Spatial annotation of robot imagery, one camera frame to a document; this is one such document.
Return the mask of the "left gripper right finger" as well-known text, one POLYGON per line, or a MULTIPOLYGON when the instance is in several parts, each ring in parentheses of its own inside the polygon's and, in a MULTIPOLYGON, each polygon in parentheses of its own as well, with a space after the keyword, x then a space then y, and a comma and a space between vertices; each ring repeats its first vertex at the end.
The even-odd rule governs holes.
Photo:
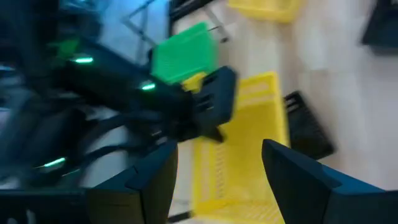
POLYGON ((286 223, 397 224, 397 191, 383 190, 271 139, 262 162, 286 223))

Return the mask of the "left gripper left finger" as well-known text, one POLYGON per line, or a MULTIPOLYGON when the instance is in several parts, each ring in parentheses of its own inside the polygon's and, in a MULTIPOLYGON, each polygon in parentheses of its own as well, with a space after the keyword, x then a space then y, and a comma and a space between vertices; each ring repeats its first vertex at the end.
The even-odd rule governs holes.
POLYGON ((177 162, 167 141, 93 188, 2 190, 1 223, 166 223, 177 162))

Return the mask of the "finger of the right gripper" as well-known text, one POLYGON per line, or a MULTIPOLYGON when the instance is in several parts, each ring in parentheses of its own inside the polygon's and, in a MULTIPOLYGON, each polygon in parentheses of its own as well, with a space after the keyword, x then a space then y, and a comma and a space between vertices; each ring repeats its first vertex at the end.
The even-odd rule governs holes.
POLYGON ((224 142, 224 136, 216 126, 204 129, 201 135, 218 143, 224 142))

